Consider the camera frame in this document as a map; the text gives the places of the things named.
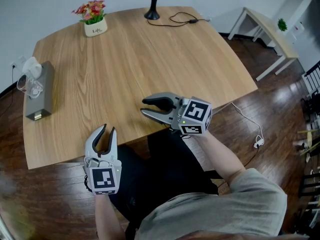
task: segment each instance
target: person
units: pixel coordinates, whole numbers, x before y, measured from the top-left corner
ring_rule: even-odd
[[[245,169],[209,131],[193,138],[231,193],[218,196],[217,186],[179,135],[169,129],[157,132],[148,136],[147,160],[126,145],[118,147],[122,162],[119,191],[95,196],[100,240],[249,240],[278,236],[287,209],[284,191],[256,169]],[[130,221],[129,228],[137,232],[123,231],[112,203]]]

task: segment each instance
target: gray box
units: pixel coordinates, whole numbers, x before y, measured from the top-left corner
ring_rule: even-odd
[[[33,121],[52,114],[52,92],[55,70],[50,61],[46,61],[41,65],[42,72],[37,81],[43,85],[43,91],[37,98],[26,97],[25,116]]]

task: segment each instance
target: potted plant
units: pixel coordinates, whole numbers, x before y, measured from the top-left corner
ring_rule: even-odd
[[[286,24],[286,22],[284,21],[283,18],[280,18],[280,19],[279,19],[279,21],[278,21],[278,28],[279,28],[282,32],[284,32],[284,31],[286,31],[286,30],[288,29],[287,24]]]
[[[72,13],[80,15],[82,19],[80,22],[84,23],[84,32],[87,37],[94,37],[107,31],[108,26],[105,20],[105,13],[103,8],[104,0],[89,1],[87,4],[81,5]]]

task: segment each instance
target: flower pot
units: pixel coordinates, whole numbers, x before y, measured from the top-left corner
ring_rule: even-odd
[[[87,25],[84,23],[84,32],[87,37],[94,37],[106,32],[108,29],[106,19],[103,18],[101,21]]]

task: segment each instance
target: white table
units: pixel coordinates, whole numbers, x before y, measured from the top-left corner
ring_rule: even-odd
[[[264,78],[267,74],[269,74],[272,70],[274,70],[277,66],[279,66],[287,59],[287,62],[278,71],[275,72],[275,74],[278,75],[292,62],[294,62],[299,57],[299,55],[287,42],[286,38],[282,34],[277,33],[278,29],[275,27],[271,19],[255,10],[244,7],[243,13],[233,26],[228,39],[231,40],[234,37],[236,31],[238,31],[240,25],[243,23],[247,15],[249,15],[259,25],[259,30],[254,35],[253,41],[255,42],[259,37],[262,36],[263,33],[266,33],[282,51],[282,56],[268,69],[266,69],[261,75],[259,75],[256,80],[259,81]]]

